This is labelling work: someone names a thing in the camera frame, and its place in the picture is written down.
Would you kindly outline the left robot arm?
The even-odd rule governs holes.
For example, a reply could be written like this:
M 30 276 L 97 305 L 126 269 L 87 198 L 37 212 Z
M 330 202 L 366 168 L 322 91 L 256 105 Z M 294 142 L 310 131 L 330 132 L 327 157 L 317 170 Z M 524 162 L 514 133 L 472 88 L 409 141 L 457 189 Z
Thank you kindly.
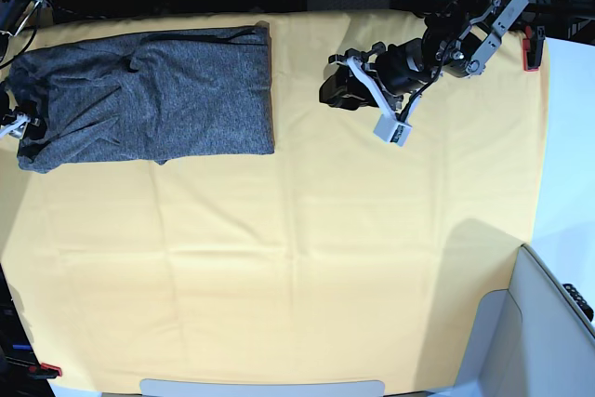
M 391 0 L 394 7 L 424 20 L 423 35 L 400 45 L 378 42 L 368 51 L 349 49 L 330 56 L 337 70 L 320 87 L 319 101 L 348 111 L 380 105 L 349 67 L 353 60 L 379 89 L 389 111 L 404 118 L 443 73 L 457 78 L 481 74 L 503 36 L 535 1 Z

